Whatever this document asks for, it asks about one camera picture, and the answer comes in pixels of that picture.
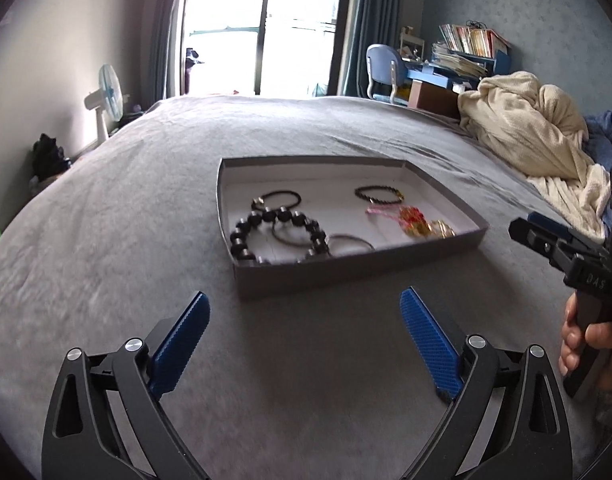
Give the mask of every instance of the electric fan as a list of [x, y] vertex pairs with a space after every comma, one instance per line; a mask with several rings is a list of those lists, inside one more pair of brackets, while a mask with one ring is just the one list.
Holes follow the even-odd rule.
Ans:
[[119, 86], [119, 79], [113, 67], [106, 64], [99, 69], [99, 89], [84, 99], [87, 110], [97, 114], [97, 145], [108, 140], [108, 129], [104, 122], [104, 110], [117, 122], [124, 114], [124, 98]]

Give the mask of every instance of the blue gripper pad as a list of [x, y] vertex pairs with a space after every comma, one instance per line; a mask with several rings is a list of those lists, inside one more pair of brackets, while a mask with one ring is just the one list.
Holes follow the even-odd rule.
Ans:
[[412, 288], [401, 293], [400, 309], [408, 333], [422, 355], [435, 386], [454, 399], [464, 387], [459, 374], [458, 353]]
[[561, 238], [562, 240], [566, 240], [567, 242], [572, 240], [572, 236], [570, 231], [565, 225], [560, 224], [559, 222], [553, 220], [552, 218], [548, 218], [537, 211], [533, 211], [528, 215], [527, 220], [529, 222], [534, 223], [535, 225], [541, 227], [542, 229], [546, 229], [553, 233], [557, 238]]
[[208, 298], [200, 292], [179, 317], [151, 360], [148, 387], [153, 397], [159, 399], [175, 389], [210, 318]]

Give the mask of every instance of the stack of books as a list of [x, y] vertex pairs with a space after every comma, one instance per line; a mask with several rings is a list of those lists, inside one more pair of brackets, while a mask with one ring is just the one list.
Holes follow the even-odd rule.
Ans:
[[433, 45], [433, 63], [443, 68], [449, 68], [457, 75], [482, 78], [487, 76], [486, 67], [475, 63], [451, 51], [441, 43]]
[[446, 45], [455, 52], [494, 58], [497, 51], [508, 54], [510, 44], [491, 28], [465, 27], [464, 25], [440, 25]]

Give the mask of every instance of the gray bedsheet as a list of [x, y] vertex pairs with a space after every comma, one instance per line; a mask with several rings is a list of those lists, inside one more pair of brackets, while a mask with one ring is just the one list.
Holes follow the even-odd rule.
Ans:
[[[217, 223], [220, 158], [323, 153], [406, 158], [490, 230], [477, 251], [441, 262], [241, 303]], [[404, 288], [496, 346], [543, 345], [556, 366], [570, 291], [506, 231], [531, 210], [557, 218], [514, 171], [413, 110], [348, 98], [161, 102], [0, 240], [0, 430], [39, 476], [65, 352], [116, 349], [199, 289], [211, 322], [162, 404], [212, 478], [397, 479], [444, 412], [400, 318]], [[579, 466], [593, 452], [592, 406], [565, 402]]]

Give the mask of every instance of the desk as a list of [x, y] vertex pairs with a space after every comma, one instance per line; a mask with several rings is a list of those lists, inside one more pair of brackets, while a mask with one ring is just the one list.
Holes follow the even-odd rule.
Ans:
[[413, 81], [425, 81], [441, 88], [452, 90], [453, 83], [468, 82], [473, 88], [477, 88], [479, 80], [475, 77], [459, 76], [449, 68], [441, 67], [433, 63], [406, 63], [406, 77]]
[[410, 88], [408, 108], [420, 108], [433, 114], [461, 119], [457, 107], [457, 94], [425, 81], [413, 81]]

